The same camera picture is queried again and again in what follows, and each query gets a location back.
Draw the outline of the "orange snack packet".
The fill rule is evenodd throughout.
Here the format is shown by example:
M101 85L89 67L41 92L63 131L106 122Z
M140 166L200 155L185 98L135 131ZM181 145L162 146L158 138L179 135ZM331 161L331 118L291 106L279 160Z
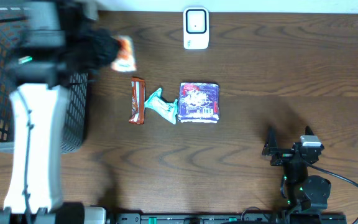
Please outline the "orange snack packet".
M136 72L135 49L132 39L127 35L118 35L116 40L121 45L111 68L117 72Z

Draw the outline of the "purple tissue pack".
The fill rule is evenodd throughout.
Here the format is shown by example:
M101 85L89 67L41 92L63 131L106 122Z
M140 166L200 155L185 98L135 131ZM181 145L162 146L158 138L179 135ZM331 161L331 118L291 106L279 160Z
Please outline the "purple tissue pack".
M181 123L217 123L219 117L218 84L180 83L178 120Z

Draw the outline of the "red-brown chocolate bar wrapper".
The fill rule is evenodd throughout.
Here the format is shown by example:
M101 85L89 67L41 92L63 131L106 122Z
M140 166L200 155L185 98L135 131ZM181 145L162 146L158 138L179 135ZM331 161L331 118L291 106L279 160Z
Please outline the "red-brown chocolate bar wrapper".
M145 113L145 81L140 78L131 78L132 87L132 124L143 124Z

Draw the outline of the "teal wet wipe packet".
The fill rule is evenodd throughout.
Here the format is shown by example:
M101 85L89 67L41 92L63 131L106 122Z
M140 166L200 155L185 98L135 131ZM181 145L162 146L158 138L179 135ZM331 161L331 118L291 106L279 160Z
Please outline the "teal wet wipe packet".
M177 123L178 100L167 103L162 99L162 88L158 88L145 101L145 107L156 111L161 117L172 124Z

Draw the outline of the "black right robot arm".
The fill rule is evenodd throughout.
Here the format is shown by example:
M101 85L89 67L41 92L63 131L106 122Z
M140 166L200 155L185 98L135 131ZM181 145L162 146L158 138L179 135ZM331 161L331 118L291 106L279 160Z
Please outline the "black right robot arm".
M274 130L268 129L262 155L271 157L271 166L283 167L281 194L289 200L293 213L321 213L328 207L331 182L308 174L308 168L319 161L323 150L323 144L308 126L290 149L280 148Z

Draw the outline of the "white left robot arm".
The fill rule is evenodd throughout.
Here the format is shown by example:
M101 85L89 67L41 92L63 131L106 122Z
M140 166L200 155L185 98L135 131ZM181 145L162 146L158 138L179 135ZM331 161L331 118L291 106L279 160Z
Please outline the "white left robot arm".
M94 30L89 1L27 1L28 27L6 63L15 84L14 158L0 223L107 223L102 207L65 202L60 179L70 77L116 59L119 42Z

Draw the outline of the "white barcode scanner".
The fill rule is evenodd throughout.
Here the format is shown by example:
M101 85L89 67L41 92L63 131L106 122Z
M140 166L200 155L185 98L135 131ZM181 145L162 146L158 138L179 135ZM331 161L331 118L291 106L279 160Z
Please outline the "white barcode scanner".
M209 46L209 12L204 7L188 7L183 11L183 47L204 50Z

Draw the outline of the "grey plastic mesh basket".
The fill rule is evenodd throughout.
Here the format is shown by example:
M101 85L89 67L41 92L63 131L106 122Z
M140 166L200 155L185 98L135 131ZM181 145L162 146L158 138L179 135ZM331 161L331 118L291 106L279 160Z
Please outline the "grey plastic mesh basket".
M26 27L26 23L19 20L26 10L23 1L0 1L0 152L6 153L14 150L14 119L9 100L14 85L6 75L4 64L9 50L18 43ZM61 144L64 154L78 150L84 140L88 74L73 74L70 84L70 103Z

